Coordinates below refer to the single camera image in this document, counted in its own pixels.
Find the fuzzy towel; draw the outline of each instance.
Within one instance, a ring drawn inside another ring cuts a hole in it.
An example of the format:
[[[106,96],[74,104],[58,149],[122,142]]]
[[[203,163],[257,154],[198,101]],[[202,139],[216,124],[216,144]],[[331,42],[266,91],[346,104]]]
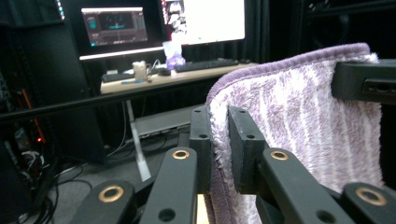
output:
[[[211,223],[260,223],[255,196],[233,185],[227,107],[246,109],[270,147],[291,151],[317,181],[338,192],[348,182],[381,186],[380,104],[335,99],[331,82],[337,62],[376,63],[366,44],[321,49],[275,63],[240,69],[211,89],[209,106],[216,154]]]

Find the computer monitor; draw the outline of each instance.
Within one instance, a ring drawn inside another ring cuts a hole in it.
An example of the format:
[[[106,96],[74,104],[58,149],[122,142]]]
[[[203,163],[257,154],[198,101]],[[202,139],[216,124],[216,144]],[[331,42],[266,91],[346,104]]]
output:
[[[168,39],[181,45],[245,38],[244,0],[161,0]]]
[[[70,20],[79,58],[92,60],[163,50],[160,0],[55,0]]]

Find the desk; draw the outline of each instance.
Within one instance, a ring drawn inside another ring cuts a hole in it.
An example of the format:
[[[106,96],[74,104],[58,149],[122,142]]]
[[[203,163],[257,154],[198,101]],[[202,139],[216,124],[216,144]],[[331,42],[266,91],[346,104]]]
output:
[[[232,72],[236,69],[250,67],[255,65],[255,63],[249,64],[238,64],[236,66],[227,66],[221,68],[211,68],[205,70],[198,70],[198,71],[190,71],[185,73],[177,73],[176,71],[172,70],[171,76],[161,77],[158,75],[153,75],[150,77],[150,82],[142,82],[142,83],[135,83],[134,78],[124,79],[121,81],[115,82],[107,82],[102,83],[101,85],[101,93],[108,94],[114,92],[121,92],[121,91],[133,91],[133,90],[143,90],[143,89],[155,89],[163,88],[164,86],[169,85],[169,88],[176,85],[181,85],[184,83],[189,83],[197,80],[206,80],[215,77],[221,77],[229,72]],[[136,149],[136,162],[139,168],[139,173],[142,178],[142,181],[150,178],[149,168],[146,164],[146,159],[143,155],[142,148],[140,146],[140,139],[139,134],[136,128],[136,122],[134,119],[134,111],[132,110],[131,100],[125,101],[128,109],[128,116],[129,122],[131,126],[132,136],[134,138],[134,146]]]

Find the brass ring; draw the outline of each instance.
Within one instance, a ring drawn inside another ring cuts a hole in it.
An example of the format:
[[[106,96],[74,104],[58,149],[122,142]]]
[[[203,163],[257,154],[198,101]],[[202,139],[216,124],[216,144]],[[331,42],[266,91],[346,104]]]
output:
[[[281,151],[273,151],[271,152],[271,156],[279,161],[286,161],[289,158],[288,154]]]
[[[184,160],[190,156],[190,152],[186,150],[178,150],[174,152],[172,155],[177,160]]]
[[[376,199],[370,198],[367,195],[365,195],[364,193],[371,193],[374,194],[374,196],[376,197]],[[367,203],[373,204],[373,205],[377,205],[377,206],[383,206],[385,204],[387,204],[387,199],[385,199],[385,197],[373,190],[373,189],[368,189],[368,188],[358,188],[356,189],[356,194],[364,201],[366,201]]]
[[[110,190],[115,190],[116,193],[114,195],[111,195],[109,197],[106,196],[106,193]],[[99,193],[99,201],[102,203],[114,203],[116,200],[118,200],[123,194],[123,188],[117,185],[109,186],[105,189],[103,189]]]

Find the desk leg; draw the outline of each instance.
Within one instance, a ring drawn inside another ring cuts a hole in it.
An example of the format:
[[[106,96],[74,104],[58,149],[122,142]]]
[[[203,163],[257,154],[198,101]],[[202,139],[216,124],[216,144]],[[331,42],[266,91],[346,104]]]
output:
[[[146,163],[145,155],[143,155],[142,147],[140,145],[139,134],[137,133],[136,126],[134,124],[134,111],[132,110],[131,101],[127,100],[126,105],[128,108],[129,124],[131,125],[132,136],[134,137],[134,147],[136,148],[136,162],[139,169],[140,177],[142,182],[151,177],[149,172],[148,164]]]

